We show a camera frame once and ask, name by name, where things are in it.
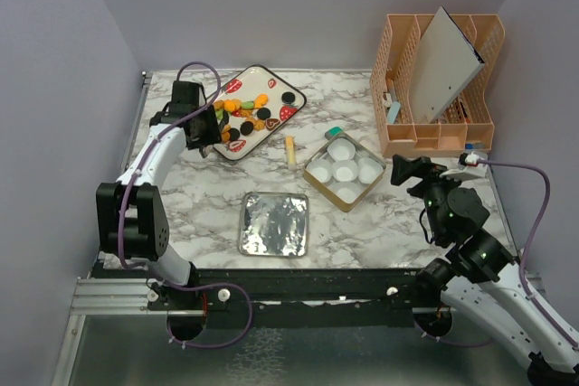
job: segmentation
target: black wire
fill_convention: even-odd
[[[418,216],[418,222],[420,223],[420,226],[422,227],[422,230],[424,231],[424,239],[426,240],[426,242],[428,244],[432,244],[434,239],[428,239],[428,231],[426,230],[426,227],[424,227],[424,223],[422,223],[422,217],[424,217],[425,213],[426,213],[426,209],[424,209],[420,212],[420,216]]]

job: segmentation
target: white cutting board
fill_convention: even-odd
[[[426,28],[416,52],[408,99],[415,124],[436,120],[484,66],[444,8]]]

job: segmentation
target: green object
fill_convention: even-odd
[[[340,131],[342,131],[342,129],[340,127],[332,127],[330,128],[326,134],[324,135],[324,137],[329,140],[332,137],[334,137],[335,135],[337,135]]]

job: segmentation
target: marble tabletop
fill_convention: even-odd
[[[162,187],[170,228],[170,243],[198,268],[419,268],[443,254],[424,241],[418,215],[422,201],[406,188],[417,180],[390,185],[391,161],[384,179],[349,213],[341,212],[302,177],[306,162],[325,142],[324,133],[341,127],[370,151],[379,141],[369,89],[369,71],[275,71],[300,89],[308,104],[269,140],[236,163],[216,152],[203,159],[198,151],[182,153]],[[223,83],[236,71],[221,71]],[[131,160],[143,146],[148,121],[170,99],[175,71],[153,74],[140,119]],[[182,80],[201,81],[214,91],[211,73],[186,71]],[[284,137],[294,136],[299,169],[286,166]],[[456,166],[456,159],[435,159]],[[475,187],[490,217],[485,229],[513,250],[508,242],[491,181],[465,183]],[[239,216],[247,192],[304,193],[309,198],[307,253],[281,259],[244,256],[238,250]],[[105,268],[117,268],[112,255]]]

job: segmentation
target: metal frame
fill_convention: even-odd
[[[138,133],[138,126],[139,122],[145,107],[145,103],[147,101],[147,94],[149,90],[149,86],[152,80],[153,73],[143,71],[143,88],[141,90],[141,95],[138,104],[138,111],[135,115],[133,120],[132,126],[132,135],[129,143],[127,144],[125,153],[123,155],[120,172],[122,173],[128,167],[128,162],[132,151],[134,149],[134,145],[137,139]],[[492,176],[492,171],[488,171],[489,173],[489,180],[491,184],[491,188],[495,195],[495,199],[498,205],[498,211],[501,216],[501,220],[503,221],[503,225],[505,227],[505,231],[507,233],[508,241],[516,247],[513,241],[513,237],[508,226],[508,220],[504,213],[502,203],[498,196],[497,188],[494,183],[494,179]],[[202,275],[204,275],[205,279],[209,279],[209,281],[214,281],[210,278],[210,275],[216,274],[218,277],[219,275],[228,274],[228,281],[234,281],[235,275],[238,275],[237,271],[249,271],[249,270],[234,270],[234,269],[223,269],[223,270],[199,270]],[[274,270],[252,270],[254,274],[261,275],[263,272],[272,272]],[[288,278],[296,277],[296,272],[304,272],[309,273],[314,270],[275,270],[281,273],[282,275],[287,275]],[[362,269],[326,269],[326,270],[315,270],[316,272],[323,273],[328,276],[328,278],[332,278],[333,276],[337,276],[337,274],[349,274],[355,276],[358,272],[362,272]],[[413,275],[415,274],[415,270],[404,269],[404,268],[387,268],[380,270],[384,272],[386,275],[399,275],[404,276],[406,273],[406,277],[410,280],[407,280],[407,283],[413,281]],[[119,276],[118,273],[111,273],[111,276]],[[203,311],[201,310],[183,310],[183,309],[174,309],[171,306],[164,306],[161,308],[155,308],[156,301],[153,301],[153,297],[147,298],[150,296],[150,288],[147,286],[147,282],[144,278],[140,276],[144,276],[143,272],[126,272],[122,276],[127,276],[127,278],[86,278],[82,279],[79,278],[77,282],[77,286],[75,288],[74,296],[71,302],[71,311],[69,316],[69,322],[66,326],[66,331],[63,337],[62,347],[59,354],[59,359],[56,365],[55,373],[52,379],[52,386],[63,386],[70,383],[72,370],[74,368],[74,364],[76,361],[76,356],[79,350],[79,346],[81,343],[82,331],[85,325],[86,316],[87,315],[189,315],[189,316],[200,316],[203,315]],[[537,288],[540,292],[544,294],[544,288],[542,282],[540,280],[540,276],[537,274],[529,275],[527,278],[533,283],[533,286]],[[324,301],[334,300],[336,303],[334,306],[341,306],[347,309],[348,312],[348,320],[351,318],[353,310],[358,310],[362,315],[359,315],[359,318],[363,318],[366,315],[371,315],[370,311],[375,311],[375,313],[380,313],[380,315],[386,316],[384,311],[384,300],[380,302],[378,305],[374,304],[373,306],[368,305],[368,299],[360,300],[360,299],[342,299],[342,296],[339,296],[339,290],[330,291],[335,297],[338,298],[325,298],[323,300],[312,300],[311,298],[301,298],[300,300],[307,301],[311,304],[316,303],[324,303]],[[402,293],[399,297],[393,299],[397,300],[398,305],[395,307],[394,310],[390,311],[390,320],[384,320],[384,323],[387,324],[390,322],[391,324],[395,322],[397,325],[403,325],[406,323],[405,318],[406,316],[412,312],[414,313],[423,313],[423,312],[431,312],[435,307],[432,306],[425,306],[429,305],[428,303],[417,303],[416,300],[411,300],[410,302],[405,302],[405,300],[410,300],[409,298],[404,297],[405,294]],[[308,303],[300,304],[303,306],[308,306]],[[228,307],[238,306],[239,309],[246,309],[241,300],[234,301]],[[257,317],[259,318],[260,313],[262,316],[265,317],[275,317],[279,314],[275,313],[275,311],[280,311],[280,303],[279,300],[270,299],[270,301],[266,299],[261,299],[256,301],[256,306],[258,309],[255,310],[257,313]],[[337,317],[343,316],[344,312],[343,309],[334,309],[334,312],[337,313]],[[235,323],[229,322],[228,324],[224,325],[225,327],[237,327],[238,325]]]

